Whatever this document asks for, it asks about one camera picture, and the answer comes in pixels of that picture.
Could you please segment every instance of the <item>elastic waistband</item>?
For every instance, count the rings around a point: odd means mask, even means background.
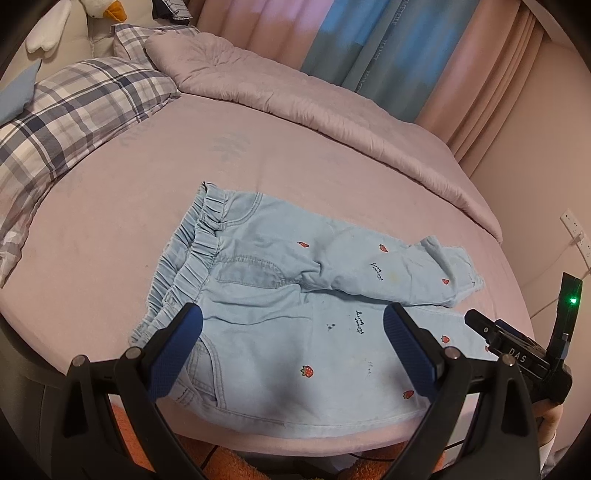
[[[195,302],[219,251],[220,230],[228,201],[226,191],[203,183],[165,247],[148,294],[148,313],[134,329],[131,345],[144,346],[187,302]]]

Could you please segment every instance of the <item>metal screw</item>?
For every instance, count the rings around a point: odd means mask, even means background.
[[[125,357],[133,360],[138,358],[142,354],[142,349],[138,346],[133,346],[125,351]]]
[[[449,346],[445,350],[445,356],[452,360],[457,360],[461,357],[462,353],[454,346]]]
[[[80,367],[84,362],[86,362],[86,357],[84,355],[76,355],[74,360],[72,360],[72,365],[74,365],[74,367]]]
[[[513,365],[515,365],[517,363],[517,360],[515,360],[515,357],[513,355],[509,355],[508,353],[503,355],[501,358],[503,359],[503,363],[505,365],[509,365],[510,367],[512,367]]]

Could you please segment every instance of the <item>red strawberry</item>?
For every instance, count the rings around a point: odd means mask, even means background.
[[[300,370],[302,377],[310,378],[314,375],[314,370],[309,365],[302,365],[302,369]]]

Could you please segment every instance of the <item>blue cloth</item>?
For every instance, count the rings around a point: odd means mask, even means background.
[[[39,59],[24,69],[0,92],[0,127],[14,120],[33,100],[35,77],[40,66],[41,60]]]
[[[335,0],[301,71],[413,122],[479,0]]]
[[[167,245],[131,343],[191,301],[203,333],[171,396],[240,432],[340,436],[421,415],[382,325],[391,301],[465,355],[485,342],[449,308],[482,288],[467,253],[415,245],[260,193],[202,185]]]

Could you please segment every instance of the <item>power outlet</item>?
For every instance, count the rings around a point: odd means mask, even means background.
[[[585,234],[583,226],[579,223],[570,209],[567,209],[566,212],[560,216],[560,220],[564,223],[570,236],[576,241],[577,247],[587,264],[587,268],[591,269],[591,241],[589,241],[589,238]]]

